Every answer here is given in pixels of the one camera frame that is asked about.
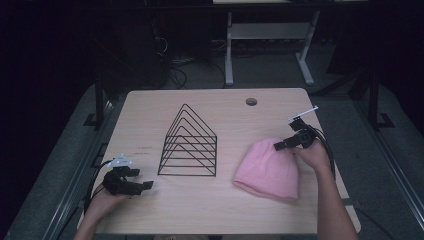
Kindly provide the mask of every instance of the metal wire frame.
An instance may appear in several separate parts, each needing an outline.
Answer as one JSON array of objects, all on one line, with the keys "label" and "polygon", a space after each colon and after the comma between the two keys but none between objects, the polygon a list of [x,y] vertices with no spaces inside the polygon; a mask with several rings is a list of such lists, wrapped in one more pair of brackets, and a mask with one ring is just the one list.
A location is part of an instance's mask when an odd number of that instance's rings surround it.
[{"label": "metal wire frame", "polygon": [[217,136],[187,104],[169,128],[158,175],[216,176]]}]

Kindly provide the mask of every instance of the cable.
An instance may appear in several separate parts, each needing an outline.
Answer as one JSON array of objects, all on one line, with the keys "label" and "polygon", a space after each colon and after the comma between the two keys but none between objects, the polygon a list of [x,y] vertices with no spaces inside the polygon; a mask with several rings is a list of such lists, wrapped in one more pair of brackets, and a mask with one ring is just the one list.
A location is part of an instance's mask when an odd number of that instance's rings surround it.
[{"label": "cable", "polygon": [[333,173],[334,180],[336,180],[336,165],[334,163],[334,155],[333,155],[333,152],[331,151],[330,145],[328,145],[327,140],[324,137],[323,132],[321,130],[317,129],[317,128],[312,127],[311,125],[308,125],[308,124],[305,124],[305,123],[299,123],[299,124],[301,124],[302,126],[307,128],[309,131],[314,132],[315,135],[318,137],[318,139],[324,145],[325,151],[327,152],[328,159],[330,161],[331,172]]},{"label": "cable", "polygon": [[218,46],[217,48],[212,48],[211,51],[212,52],[220,52],[222,49],[225,48],[225,46],[227,46],[227,42],[225,40],[218,40],[218,43],[221,43],[220,46]]},{"label": "cable", "polygon": [[[223,80],[224,80],[224,84],[223,84],[223,86],[222,86],[222,88],[224,89],[225,88],[225,86],[226,86],[226,82],[225,82],[225,73],[224,73],[224,71],[217,65],[217,64],[215,64],[215,63],[211,63],[211,62],[209,62],[209,61],[204,61],[204,60],[199,60],[199,59],[194,59],[194,58],[187,58],[187,59],[185,59],[185,60],[173,60],[173,62],[174,62],[174,64],[176,64],[176,66],[175,67],[182,67],[182,66],[185,66],[185,65],[188,65],[188,64],[195,64],[195,63],[203,63],[203,64],[207,64],[207,65],[210,65],[210,66],[213,66],[213,67],[215,67],[215,68],[217,68],[218,70],[219,70],[219,72],[221,73],[221,75],[222,75],[222,77],[223,77]],[[181,71],[181,70],[179,70],[179,69],[176,69],[176,68],[172,68],[172,69],[174,69],[174,70],[177,70],[177,71],[179,71],[179,72],[181,72],[181,73],[183,73],[184,74],[184,76],[185,76],[185,82],[184,82],[184,85],[185,85],[185,83],[186,83],[186,81],[187,81],[187,75],[183,72],[183,71]]]},{"label": "cable", "polygon": [[110,56],[112,56],[117,62],[119,62],[120,64],[122,64],[124,67],[126,67],[128,70],[130,70],[131,72],[133,72],[135,75],[137,75],[138,77],[140,77],[141,79],[149,82],[150,84],[156,86],[157,83],[155,83],[154,81],[152,81],[151,79],[141,75],[140,73],[138,73],[135,69],[133,69],[132,67],[130,67],[128,64],[126,64],[124,61],[122,61],[119,57],[117,57],[115,54],[113,54],[111,51],[109,51],[109,49],[107,49],[105,46],[103,46],[103,44],[101,42],[99,42],[99,40],[97,40],[97,38],[91,34],[91,37],[93,38],[93,40],[106,52],[108,53]]},{"label": "cable", "polygon": [[162,38],[162,37],[156,37],[155,39],[156,40],[162,40],[163,42],[165,42],[165,48],[162,50],[162,54],[164,54],[166,52],[166,50],[168,50],[168,41],[166,41],[166,39]]},{"label": "cable", "polygon": [[[176,69],[176,68],[170,68],[170,70],[174,71],[174,75],[175,76],[169,76],[171,78],[171,80],[175,83],[175,85],[177,86],[177,89],[181,89],[183,87],[185,87],[185,84],[187,83],[187,75],[185,74],[185,72]],[[180,83],[179,79],[178,79],[178,75],[177,72],[180,72],[183,76],[184,76],[184,81],[183,83]]]},{"label": "cable", "polygon": [[96,171],[94,172],[93,177],[90,180],[90,184],[88,185],[87,193],[85,194],[85,197],[83,198],[83,200],[84,200],[84,212],[87,211],[88,206],[90,205],[91,192],[93,191],[94,182],[96,181],[97,176],[99,175],[100,169],[102,169],[106,164],[108,164],[110,162],[112,162],[112,160],[105,161],[104,163],[102,163],[102,165],[100,165],[100,167],[96,168]]},{"label": "cable", "polygon": [[381,231],[383,231],[387,237],[389,237],[391,240],[395,240],[395,238],[389,233],[389,231],[387,231],[381,224],[379,224],[374,218],[372,218],[370,215],[368,215],[366,212],[364,212],[362,209],[360,208],[356,208],[355,210],[360,212],[362,215],[364,215],[368,220],[370,220],[371,222],[373,222],[378,228],[380,228]]},{"label": "cable", "polygon": [[91,199],[93,199],[99,192],[101,192],[105,187],[100,188],[97,192],[93,193],[93,196],[91,196]]},{"label": "cable", "polygon": [[[244,43],[246,45],[246,47],[243,48],[238,48],[237,46],[233,49],[233,57],[235,58],[253,58],[256,56],[261,55],[260,51],[258,48],[256,48],[255,46],[253,46],[253,44],[251,42],[245,42]],[[251,45],[251,48],[253,48],[254,53],[253,54],[247,54],[250,49],[249,49],[249,44]]]}]

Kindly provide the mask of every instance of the pink beanie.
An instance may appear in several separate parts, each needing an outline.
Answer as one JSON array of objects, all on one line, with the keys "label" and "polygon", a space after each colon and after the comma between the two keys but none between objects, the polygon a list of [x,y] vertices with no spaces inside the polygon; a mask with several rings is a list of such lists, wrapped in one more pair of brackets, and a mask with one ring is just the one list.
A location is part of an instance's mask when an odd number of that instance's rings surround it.
[{"label": "pink beanie", "polygon": [[233,184],[260,197],[297,200],[299,170],[289,150],[276,151],[278,138],[252,145],[236,171]]}]

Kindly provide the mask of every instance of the white metal stand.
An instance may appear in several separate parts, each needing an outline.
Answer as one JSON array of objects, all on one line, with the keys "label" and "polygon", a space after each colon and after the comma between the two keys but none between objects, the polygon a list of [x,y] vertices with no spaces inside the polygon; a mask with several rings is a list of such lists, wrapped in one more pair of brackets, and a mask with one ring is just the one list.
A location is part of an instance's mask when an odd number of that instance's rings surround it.
[{"label": "white metal stand", "polygon": [[301,23],[233,23],[232,13],[228,13],[227,25],[227,55],[225,56],[225,83],[233,85],[233,67],[231,62],[232,39],[305,39],[301,52],[296,53],[296,59],[306,84],[314,84],[314,80],[305,62],[315,27],[318,22],[319,11],[314,12],[311,22]]}]

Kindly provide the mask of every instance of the wooden table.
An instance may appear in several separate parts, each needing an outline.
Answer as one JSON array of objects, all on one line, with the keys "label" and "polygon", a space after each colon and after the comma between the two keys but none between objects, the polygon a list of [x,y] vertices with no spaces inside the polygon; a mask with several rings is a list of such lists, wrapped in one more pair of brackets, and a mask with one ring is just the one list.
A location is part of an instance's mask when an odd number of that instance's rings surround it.
[{"label": "wooden table", "polygon": [[[249,106],[246,99],[257,105]],[[216,133],[216,177],[158,175],[165,136],[183,104]],[[267,137],[294,134],[288,117],[312,108],[303,89],[135,91],[128,94],[104,161],[124,153],[141,169],[129,181],[154,181],[153,188],[119,206],[97,228],[121,234],[304,234],[316,233],[317,183],[298,159],[300,199],[260,198],[235,187],[234,173],[250,146]],[[315,113],[302,119],[320,128]],[[100,184],[110,168],[97,178]],[[342,198],[349,198],[337,171]],[[352,206],[347,210],[357,231]]]}]

